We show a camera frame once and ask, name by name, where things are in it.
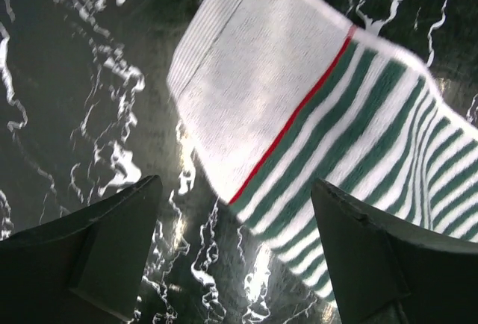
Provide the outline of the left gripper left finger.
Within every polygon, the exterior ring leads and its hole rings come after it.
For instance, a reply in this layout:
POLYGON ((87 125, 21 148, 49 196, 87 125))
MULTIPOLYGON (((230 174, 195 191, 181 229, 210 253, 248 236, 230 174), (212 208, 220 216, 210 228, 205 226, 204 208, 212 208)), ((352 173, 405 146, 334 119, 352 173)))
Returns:
POLYGON ((158 218, 162 182, 117 194, 1 242, 3 323, 126 323, 158 218))

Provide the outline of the green white striped towel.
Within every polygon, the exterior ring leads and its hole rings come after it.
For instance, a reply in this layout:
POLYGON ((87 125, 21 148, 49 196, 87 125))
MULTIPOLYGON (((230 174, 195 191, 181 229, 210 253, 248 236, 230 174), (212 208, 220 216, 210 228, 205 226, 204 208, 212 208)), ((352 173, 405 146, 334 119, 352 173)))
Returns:
POLYGON ((218 197, 320 298, 316 179, 477 240, 477 130, 416 56, 324 1, 204 0, 167 85, 218 197))

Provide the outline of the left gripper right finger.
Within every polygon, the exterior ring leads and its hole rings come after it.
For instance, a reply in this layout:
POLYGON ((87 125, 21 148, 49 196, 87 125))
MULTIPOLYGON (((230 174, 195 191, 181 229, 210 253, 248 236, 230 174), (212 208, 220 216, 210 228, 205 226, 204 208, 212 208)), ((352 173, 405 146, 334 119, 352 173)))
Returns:
POLYGON ((477 245, 413 225, 326 181, 311 190, 343 323, 476 323, 477 245))

